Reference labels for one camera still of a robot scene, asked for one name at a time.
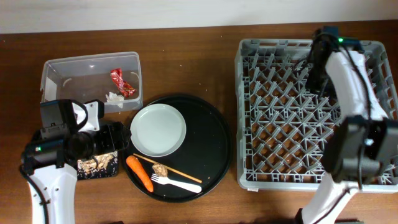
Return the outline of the orange carrot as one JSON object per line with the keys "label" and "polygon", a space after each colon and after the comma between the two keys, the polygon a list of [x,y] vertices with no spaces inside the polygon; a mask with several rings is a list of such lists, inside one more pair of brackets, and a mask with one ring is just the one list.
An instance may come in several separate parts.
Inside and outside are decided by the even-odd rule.
{"label": "orange carrot", "polygon": [[128,156],[126,158],[126,164],[138,176],[147,191],[152,193],[154,191],[153,183],[138,158],[135,156]]}

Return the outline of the white tissue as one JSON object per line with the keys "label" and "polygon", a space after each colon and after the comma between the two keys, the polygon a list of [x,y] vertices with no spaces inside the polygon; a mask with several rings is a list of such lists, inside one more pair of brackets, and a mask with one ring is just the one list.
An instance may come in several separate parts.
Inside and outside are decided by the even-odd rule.
{"label": "white tissue", "polygon": [[118,95],[116,93],[109,92],[108,94],[105,95],[105,97],[106,97],[106,101],[108,103],[112,103],[121,109],[123,108],[124,97],[122,95]]}

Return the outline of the grey plate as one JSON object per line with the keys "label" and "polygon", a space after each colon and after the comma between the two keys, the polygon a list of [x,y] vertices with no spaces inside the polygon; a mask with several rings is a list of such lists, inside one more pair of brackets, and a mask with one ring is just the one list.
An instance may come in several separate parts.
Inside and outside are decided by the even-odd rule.
{"label": "grey plate", "polygon": [[139,152],[150,157],[164,157],[182,145],[187,125],[179,110],[156,103],[135,115],[130,131],[132,144]]}

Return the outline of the red snack wrapper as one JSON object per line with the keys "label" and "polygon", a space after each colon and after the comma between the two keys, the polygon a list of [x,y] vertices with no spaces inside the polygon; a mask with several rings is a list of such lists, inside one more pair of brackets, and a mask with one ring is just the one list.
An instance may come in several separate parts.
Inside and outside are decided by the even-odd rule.
{"label": "red snack wrapper", "polygon": [[123,79],[123,72],[120,68],[111,70],[110,77],[123,97],[127,98],[135,94],[136,89]]}

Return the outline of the wooden chopstick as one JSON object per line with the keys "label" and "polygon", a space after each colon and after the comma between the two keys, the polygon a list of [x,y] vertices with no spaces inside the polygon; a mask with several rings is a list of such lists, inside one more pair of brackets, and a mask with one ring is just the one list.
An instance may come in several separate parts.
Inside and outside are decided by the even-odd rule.
{"label": "wooden chopstick", "polygon": [[[133,156],[136,156],[136,157],[138,157],[138,158],[141,158],[141,159],[143,159],[143,160],[145,160],[145,161],[147,161],[147,162],[150,162],[150,163],[152,163],[152,164],[160,164],[160,165],[163,165],[163,164],[161,164],[161,163],[159,163],[159,162],[156,162],[156,161],[153,161],[152,159],[149,159],[149,158],[146,158],[146,157],[144,157],[144,156],[142,156],[142,155],[139,155],[139,154],[136,154],[136,153],[133,153]],[[185,174],[185,173],[183,173],[183,172],[180,172],[179,170],[176,170],[176,169],[173,169],[173,168],[171,168],[171,167],[169,167],[169,166],[166,166],[166,165],[163,165],[167,170],[169,170],[169,171],[172,171],[172,172],[174,172],[174,173],[176,173],[176,174],[178,174],[178,175],[181,175],[181,176],[183,176],[183,177],[186,177],[186,178],[188,178],[188,179],[190,179],[190,180],[193,180],[193,181],[195,181],[195,182],[198,182],[198,183],[202,183],[202,180],[200,180],[200,179],[197,179],[197,178],[195,178],[195,177],[192,177],[192,176],[190,176],[190,175],[188,175],[188,174]]]}

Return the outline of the brown food scrap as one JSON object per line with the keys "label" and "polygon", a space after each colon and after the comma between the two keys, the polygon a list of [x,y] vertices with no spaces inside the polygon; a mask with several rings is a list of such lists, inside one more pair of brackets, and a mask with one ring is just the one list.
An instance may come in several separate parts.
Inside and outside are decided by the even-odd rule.
{"label": "brown food scrap", "polygon": [[152,166],[152,169],[154,170],[155,175],[157,175],[159,177],[167,177],[168,176],[168,170],[162,164],[154,164]]}

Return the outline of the white plastic fork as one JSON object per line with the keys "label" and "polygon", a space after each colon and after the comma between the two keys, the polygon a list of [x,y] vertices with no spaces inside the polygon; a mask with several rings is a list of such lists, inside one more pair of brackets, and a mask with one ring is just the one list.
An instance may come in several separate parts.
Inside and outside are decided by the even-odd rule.
{"label": "white plastic fork", "polygon": [[152,174],[150,177],[151,180],[154,182],[157,182],[158,184],[161,185],[174,185],[176,187],[180,187],[182,189],[188,190],[190,192],[194,193],[200,193],[201,192],[201,187],[199,185],[195,184],[189,184],[186,182],[181,182],[181,181],[176,181],[176,180],[171,180],[168,177],[159,177],[158,175]]}

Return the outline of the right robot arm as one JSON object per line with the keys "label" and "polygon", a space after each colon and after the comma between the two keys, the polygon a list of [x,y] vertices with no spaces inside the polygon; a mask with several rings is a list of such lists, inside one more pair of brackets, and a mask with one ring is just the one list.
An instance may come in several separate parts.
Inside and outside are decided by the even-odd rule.
{"label": "right robot arm", "polygon": [[306,89],[336,98],[343,121],[324,148],[321,184],[295,222],[334,223],[351,198],[397,155],[397,121],[376,98],[358,39],[340,37],[337,27],[322,27],[313,34],[306,62],[313,65]]}

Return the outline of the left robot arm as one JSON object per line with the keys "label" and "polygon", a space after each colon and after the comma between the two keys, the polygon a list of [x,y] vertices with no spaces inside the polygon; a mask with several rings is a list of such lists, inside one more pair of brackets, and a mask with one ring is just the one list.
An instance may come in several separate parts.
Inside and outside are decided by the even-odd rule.
{"label": "left robot arm", "polygon": [[62,99],[40,104],[42,128],[21,155],[29,184],[33,223],[74,223],[78,161],[122,151],[130,130],[121,122],[100,124],[104,103]]}

